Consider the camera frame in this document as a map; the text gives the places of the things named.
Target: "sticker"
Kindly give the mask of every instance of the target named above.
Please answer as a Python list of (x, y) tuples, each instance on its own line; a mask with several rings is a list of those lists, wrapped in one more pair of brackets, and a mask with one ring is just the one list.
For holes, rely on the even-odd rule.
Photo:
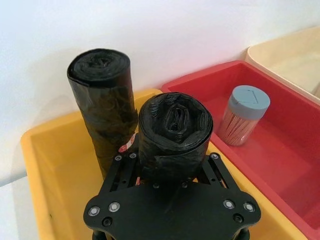
[(119, 153), (123, 153), (123, 152), (127, 151), (131, 147), (131, 145), (134, 144), (135, 138), (136, 138), (136, 133), (132, 135), (130, 140), (125, 145), (123, 145), (119, 148), (119, 150), (118, 150)]

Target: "plastic storage bin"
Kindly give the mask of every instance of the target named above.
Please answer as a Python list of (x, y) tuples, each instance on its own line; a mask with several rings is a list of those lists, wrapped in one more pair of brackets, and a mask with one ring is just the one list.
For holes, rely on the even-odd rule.
[(244, 145), (228, 146), (215, 133), (211, 141), (307, 237), (320, 239), (320, 105), (244, 61), (183, 76), (162, 90), (202, 102), (216, 132), (239, 85), (263, 90), (271, 104)]
[(245, 60), (320, 104), (320, 26), (249, 47)]
[[(135, 106), (159, 94), (135, 94)], [(90, 240), (83, 222), (87, 202), (100, 190), (101, 172), (80, 112), (51, 120), (21, 138), (25, 165), (41, 240)], [(239, 187), (259, 203), (262, 216), (250, 228), (251, 240), (306, 240), (306, 237), (212, 144)]]

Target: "blue container lid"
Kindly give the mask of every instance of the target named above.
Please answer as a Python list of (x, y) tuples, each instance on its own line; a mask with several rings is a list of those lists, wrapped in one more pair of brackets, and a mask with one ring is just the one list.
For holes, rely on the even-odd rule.
[(228, 101), (228, 108), (235, 115), (248, 120), (261, 119), (269, 105), (269, 96), (261, 89), (249, 85), (234, 88)]

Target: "trash bag roll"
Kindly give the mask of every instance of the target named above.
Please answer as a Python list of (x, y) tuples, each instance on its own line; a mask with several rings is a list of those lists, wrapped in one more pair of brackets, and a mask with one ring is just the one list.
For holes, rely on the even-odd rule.
[(158, 182), (194, 178), (212, 131), (211, 114), (193, 97), (170, 92), (150, 98), (139, 113), (142, 177)]
[(138, 124), (130, 59), (115, 50), (93, 49), (71, 62), (67, 76), (105, 178), (112, 157)]

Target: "yellow plastic bin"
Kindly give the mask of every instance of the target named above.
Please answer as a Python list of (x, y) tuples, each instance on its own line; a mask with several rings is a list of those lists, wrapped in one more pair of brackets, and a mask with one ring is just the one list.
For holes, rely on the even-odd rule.
[[(135, 106), (161, 93), (149, 89), (134, 96)], [(90, 240), (83, 211), (103, 182), (91, 138), (80, 112), (51, 120), (21, 138), (41, 240)], [(212, 144), (239, 187), (259, 203), (262, 217), (250, 228), (251, 240), (306, 240), (306, 237)]]
[(245, 61), (320, 104), (320, 26), (251, 46)]

